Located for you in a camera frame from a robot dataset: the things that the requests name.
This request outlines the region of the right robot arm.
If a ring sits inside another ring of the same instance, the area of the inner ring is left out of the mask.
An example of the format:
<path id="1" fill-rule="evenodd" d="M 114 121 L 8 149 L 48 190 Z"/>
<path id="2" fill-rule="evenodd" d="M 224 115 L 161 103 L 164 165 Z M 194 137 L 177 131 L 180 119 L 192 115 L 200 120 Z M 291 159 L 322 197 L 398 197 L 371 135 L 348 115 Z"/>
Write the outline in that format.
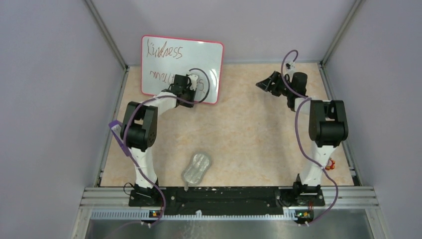
<path id="1" fill-rule="evenodd" d="M 273 72 L 256 83 L 265 92 L 287 98 L 288 108 L 295 113 L 295 134 L 299 133 L 300 113 L 308 114 L 308 134 L 312 141 L 311 156 L 293 184 L 292 199 L 305 205 L 320 190 L 322 174 L 326 171 L 331 154 L 348 137 L 348 123 L 344 102 L 341 100 L 313 100 L 306 96 L 307 74 L 303 72 L 282 75 Z"/>

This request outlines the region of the silver mesh eraser sponge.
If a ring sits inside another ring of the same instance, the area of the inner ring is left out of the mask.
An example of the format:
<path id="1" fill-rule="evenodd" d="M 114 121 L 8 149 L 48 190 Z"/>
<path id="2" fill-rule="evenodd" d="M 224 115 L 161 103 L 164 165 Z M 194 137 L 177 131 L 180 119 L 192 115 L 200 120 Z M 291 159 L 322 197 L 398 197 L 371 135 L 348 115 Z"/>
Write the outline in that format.
<path id="1" fill-rule="evenodd" d="M 190 187 L 201 184 L 210 166 L 211 156 L 209 154 L 205 152 L 194 154 L 181 175 L 184 182 L 184 190 L 188 191 Z"/>

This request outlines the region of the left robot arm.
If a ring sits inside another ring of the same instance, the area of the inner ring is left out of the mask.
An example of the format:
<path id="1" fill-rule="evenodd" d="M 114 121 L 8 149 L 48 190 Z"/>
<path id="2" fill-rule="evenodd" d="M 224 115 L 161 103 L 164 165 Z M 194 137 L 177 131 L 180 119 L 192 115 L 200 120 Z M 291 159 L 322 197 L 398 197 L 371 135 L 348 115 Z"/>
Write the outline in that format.
<path id="1" fill-rule="evenodd" d="M 126 107 L 120 137 L 135 166 L 134 191 L 148 206 L 157 204 L 160 198 L 160 193 L 154 189 L 158 177 L 151 149 L 158 134 L 158 117 L 180 105 L 193 107 L 198 79 L 195 74 L 176 75 L 169 88 L 141 103 L 129 102 Z"/>

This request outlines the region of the pink-framed whiteboard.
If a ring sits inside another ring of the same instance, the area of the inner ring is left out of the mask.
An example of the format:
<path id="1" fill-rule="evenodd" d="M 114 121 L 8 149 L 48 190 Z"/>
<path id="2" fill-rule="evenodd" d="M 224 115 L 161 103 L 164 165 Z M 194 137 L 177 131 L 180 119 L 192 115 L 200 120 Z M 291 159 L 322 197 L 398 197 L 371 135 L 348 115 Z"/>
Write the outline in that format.
<path id="1" fill-rule="evenodd" d="M 140 90 L 156 95 L 176 75 L 194 74 L 198 76 L 195 99 L 216 104 L 223 54 L 221 42 L 145 35 L 141 39 Z"/>

